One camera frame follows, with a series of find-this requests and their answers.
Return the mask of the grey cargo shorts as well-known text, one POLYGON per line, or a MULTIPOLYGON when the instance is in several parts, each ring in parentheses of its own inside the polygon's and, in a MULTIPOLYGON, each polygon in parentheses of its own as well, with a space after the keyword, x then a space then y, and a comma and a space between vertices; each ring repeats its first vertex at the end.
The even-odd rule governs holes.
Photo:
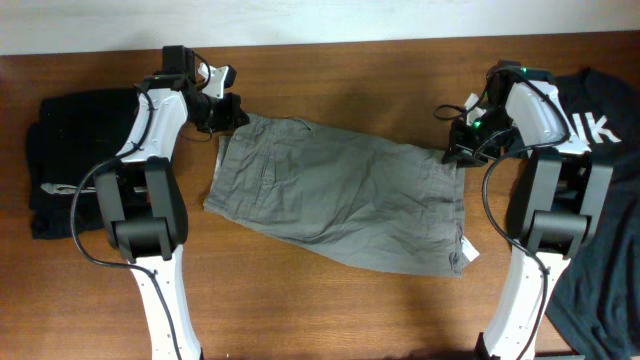
POLYGON ((256 114, 221 140, 206 211, 336 262, 459 277, 465 172, 424 149, 256 114))

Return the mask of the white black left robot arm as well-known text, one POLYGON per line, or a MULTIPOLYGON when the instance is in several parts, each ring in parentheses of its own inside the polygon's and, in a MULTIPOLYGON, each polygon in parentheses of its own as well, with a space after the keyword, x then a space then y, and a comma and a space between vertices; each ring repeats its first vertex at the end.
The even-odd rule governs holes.
POLYGON ((140 292, 154 359, 201 359, 182 273, 188 214, 173 171, 185 124, 213 135, 247 124, 230 92, 236 71, 183 45, 162 49, 161 69, 137 85, 138 109, 116 155, 90 171, 110 246, 140 292))

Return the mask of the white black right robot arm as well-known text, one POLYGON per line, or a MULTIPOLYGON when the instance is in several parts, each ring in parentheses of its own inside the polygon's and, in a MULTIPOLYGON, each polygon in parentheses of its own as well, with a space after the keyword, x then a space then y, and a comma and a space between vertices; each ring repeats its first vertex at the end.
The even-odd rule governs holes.
POLYGON ((527 161, 516 181, 506 224, 489 220, 511 247, 495 315, 479 334, 477 359, 533 359, 554 287, 595 235, 613 168, 596 159, 582 125, 562 110, 553 75, 501 60, 487 71, 479 96, 454 109, 443 163, 487 168, 482 204, 497 166, 527 161))

